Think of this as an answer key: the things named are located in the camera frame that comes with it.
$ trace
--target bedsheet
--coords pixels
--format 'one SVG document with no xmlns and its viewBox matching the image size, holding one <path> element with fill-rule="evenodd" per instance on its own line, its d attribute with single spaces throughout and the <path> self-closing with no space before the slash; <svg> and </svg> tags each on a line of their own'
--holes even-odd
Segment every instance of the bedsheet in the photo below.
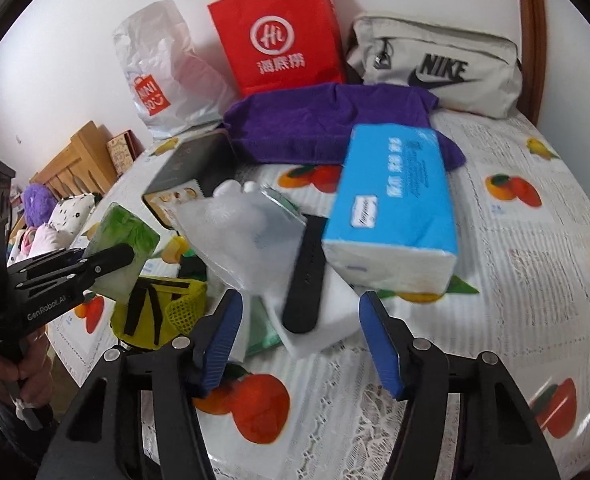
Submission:
<svg viewBox="0 0 590 480">
<path fill-rule="evenodd" d="M 569 479 L 590 465 L 590 202 L 523 116 L 491 120 L 439 110 L 431 123 L 468 158 L 449 176 L 456 278 L 443 297 L 402 294 L 384 303 L 444 352 L 496 352 Z M 332 193 L 279 186 L 292 168 L 248 168 L 243 177 L 272 184 L 304 212 L 328 215 Z M 361 333 L 307 359 L 277 348 L 245 366 L 279 377 L 291 412 L 269 446 L 245 441 L 230 416 L 198 413 L 218 478 L 381 478 L 405 403 L 380 386 Z M 149 399 L 144 418 L 154 431 L 151 409 Z M 436 478 L 451 477 L 457 421 L 458 396 L 451 395 Z"/>
</svg>

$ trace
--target white wall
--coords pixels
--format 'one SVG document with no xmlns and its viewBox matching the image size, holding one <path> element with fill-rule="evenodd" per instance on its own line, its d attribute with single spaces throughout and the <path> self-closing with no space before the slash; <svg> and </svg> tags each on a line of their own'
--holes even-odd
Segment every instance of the white wall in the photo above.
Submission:
<svg viewBox="0 0 590 480">
<path fill-rule="evenodd" d="M 137 118 L 114 55 L 113 29 L 156 0 L 34 0 L 0 44 L 0 156 L 25 182 L 88 120 L 151 137 Z M 174 0 L 198 52 L 230 79 L 206 5 Z M 517 0 L 335 0 L 347 33 L 361 9 L 392 10 L 504 34 L 519 43 Z"/>
<path fill-rule="evenodd" d="M 590 25 L 569 0 L 546 0 L 548 59 L 538 129 L 590 199 Z"/>
</svg>

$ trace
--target wooden headboard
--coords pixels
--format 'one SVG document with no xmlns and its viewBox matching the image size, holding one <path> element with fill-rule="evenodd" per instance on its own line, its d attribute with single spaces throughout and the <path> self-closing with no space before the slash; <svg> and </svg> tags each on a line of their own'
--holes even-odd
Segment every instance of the wooden headboard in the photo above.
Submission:
<svg viewBox="0 0 590 480">
<path fill-rule="evenodd" d="M 70 137 L 70 144 L 30 181 L 48 186 L 57 198 L 97 192 L 105 194 L 117 181 L 106 142 L 92 121 Z"/>
<path fill-rule="evenodd" d="M 520 0 L 522 24 L 522 95 L 517 103 L 537 125 L 546 78 L 547 23 L 544 0 Z"/>
</svg>

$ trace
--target haidilao logo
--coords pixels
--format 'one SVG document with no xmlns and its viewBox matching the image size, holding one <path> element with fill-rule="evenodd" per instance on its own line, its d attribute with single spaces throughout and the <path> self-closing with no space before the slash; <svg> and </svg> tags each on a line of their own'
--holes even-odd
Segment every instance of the haidilao logo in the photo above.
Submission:
<svg viewBox="0 0 590 480">
<path fill-rule="evenodd" d="M 295 41 L 293 26 L 280 16 L 264 16 L 251 27 L 251 43 L 262 54 L 279 56 Z"/>
</svg>

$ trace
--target nike bag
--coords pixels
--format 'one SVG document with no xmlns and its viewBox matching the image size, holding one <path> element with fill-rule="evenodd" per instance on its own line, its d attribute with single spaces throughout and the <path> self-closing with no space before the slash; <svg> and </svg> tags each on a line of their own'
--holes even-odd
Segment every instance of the nike bag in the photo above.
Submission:
<svg viewBox="0 0 590 480">
<path fill-rule="evenodd" d="M 357 47 L 348 63 L 364 84 L 419 86 L 442 107 L 496 119 L 517 104 L 522 73 L 517 47 L 506 38 L 368 12 L 353 29 Z"/>
<path fill-rule="evenodd" d="M 209 10 L 243 96 L 345 81 L 331 0 L 219 0 Z"/>
<path fill-rule="evenodd" d="M 137 114 L 155 139 L 219 121 L 235 100 L 219 72 L 195 54 L 188 25 L 171 0 L 128 17 L 113 43 Z"/>
</svg>

